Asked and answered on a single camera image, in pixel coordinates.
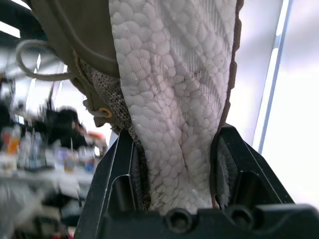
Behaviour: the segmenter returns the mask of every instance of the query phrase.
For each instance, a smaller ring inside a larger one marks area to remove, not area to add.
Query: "shoe eyelet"
[[[106,108],[99,108],[99,112],[106,112],[107,113],[107,115],[106,116],[104,116],[105,118],[107,118],[107,119],[109,119],[109,118],[111,118],[112,117],[112,112],[111,111],[109,111],[108,109],[106,109]]]

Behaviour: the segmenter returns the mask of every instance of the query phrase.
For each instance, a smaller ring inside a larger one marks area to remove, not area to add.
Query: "sneaker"
[[[54,42],[50,21],[45,21],[52,3],[41,1],[47,3],[45,8],[37,6],[39,1],[31,2],[49,41]],[[77,12],[75,9],[67,14],[67,6],[64,8],[68,25],[61,24],[61,19],[56,21],[54,31],[63,29],[63,41],[68,41],[74,53],[70,64],[76,62],[77,67],[72,73],[79,72],[83,81],[93,86],[114,114],[115,125],[127,129],[145,152],[150,181],[150,190],[145,193],[150,196],[150,210],[164,214],[179,207],[195,213],[198,208],[218,207],[214,198],[214,163],[210,162],[214,150],[210,149],[216,144],[230,107],[242,3],[243,0],[109,0],[109,6],[101,0],[87,3],[85,11],[79,10],[81,20],[90,15],[94,22],[109,8],[110,19],[105,13],[101,17],[107,27],[112,27],[114,46],[110,35],[104,34],[103,24],[86,29],[92,24],[77,24],[78,18],[72,15]],[[83,4],[86,3],[77,1],[72,6],[83,9]],[[88,9],[92,7],[94,16]],[[61,47],[55,43],[54,49]]]

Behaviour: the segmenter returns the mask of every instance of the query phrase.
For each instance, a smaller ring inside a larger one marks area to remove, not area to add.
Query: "white textured sole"
[[[212,207],[236,0],[109,0],[121,88],[144,147],[151,210]]]

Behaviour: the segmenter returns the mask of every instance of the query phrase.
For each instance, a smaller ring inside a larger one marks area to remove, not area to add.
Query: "black plastic holder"
[[[96,169],[75,238],[319,238],[317,210],[295,205],[265,159],[234,127],[222,128],[217,151],[217,173],[222,157],[228,170],[225,209],[198,210],[196,215],[174,209],[161,216],[141,210],[137,149],[122,131]]]

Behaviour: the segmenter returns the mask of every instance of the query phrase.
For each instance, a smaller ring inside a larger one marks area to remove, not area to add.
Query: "screw hole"
[[[254,227],[254,220],[252,215],[244,209],[235,209],[231,218],[234,223],[242,228],[252,229]]]
[[[183,234],[193,226],[191,215],[184,209],[173,209],[165,217],[167,227],[174,233]]]

